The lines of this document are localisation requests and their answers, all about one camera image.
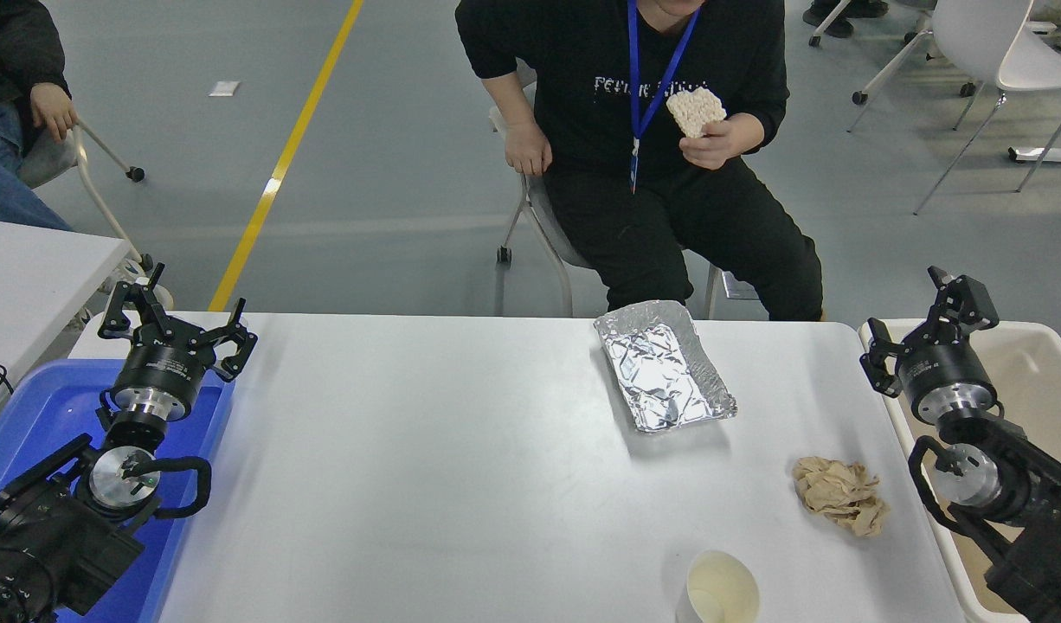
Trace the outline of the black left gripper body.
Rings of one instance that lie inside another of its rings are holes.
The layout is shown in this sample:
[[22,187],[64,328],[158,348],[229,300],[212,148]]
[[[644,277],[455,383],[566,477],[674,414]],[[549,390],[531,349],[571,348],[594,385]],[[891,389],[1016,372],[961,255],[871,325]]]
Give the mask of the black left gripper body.
[[209,346],[167,344],[157,338],[131,338],[131,354],[114,383],[118,400],[131,400],[147,390],[175,400],[195,400],[209,369]]

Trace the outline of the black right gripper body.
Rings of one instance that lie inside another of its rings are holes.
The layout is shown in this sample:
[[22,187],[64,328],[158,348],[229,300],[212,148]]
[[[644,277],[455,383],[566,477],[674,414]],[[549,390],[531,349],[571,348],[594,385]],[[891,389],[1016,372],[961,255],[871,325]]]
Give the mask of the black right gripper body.
[[914,408],[923,406],[930,395],[969,406],[997,402],[996,390],[969,343],[924,344],[899,356],[895,374]]

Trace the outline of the person's hand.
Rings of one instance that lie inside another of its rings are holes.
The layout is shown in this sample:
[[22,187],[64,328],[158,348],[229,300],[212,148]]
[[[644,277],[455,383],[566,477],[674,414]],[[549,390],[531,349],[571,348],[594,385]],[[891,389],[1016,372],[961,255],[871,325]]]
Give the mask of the person's hand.
[[29,110],[33,126],[47,131],[57,145],[80,121],[71,96],[55,83],[36,83],[29,89]]

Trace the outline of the person's left hand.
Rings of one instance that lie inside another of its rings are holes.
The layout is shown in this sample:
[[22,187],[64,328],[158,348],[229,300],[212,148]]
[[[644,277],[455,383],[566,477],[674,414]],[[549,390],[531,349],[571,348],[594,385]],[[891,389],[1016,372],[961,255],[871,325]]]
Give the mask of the person's left hand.
[[756,117],[736,113],[705,124],[705,135],[700,138],[681,138],[679,149],[689,165],[719,170],[731,159],[762,145],[764,139],[765,129]]

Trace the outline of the person's right hand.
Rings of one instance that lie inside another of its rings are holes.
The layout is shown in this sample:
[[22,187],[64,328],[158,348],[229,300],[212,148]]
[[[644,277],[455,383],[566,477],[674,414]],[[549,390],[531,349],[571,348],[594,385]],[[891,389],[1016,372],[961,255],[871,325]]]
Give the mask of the person's right hand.
[[522,175],[542,177],[546,173],[553,165],[553,149],[538,123],[522,121],[508,125],[505,161]]

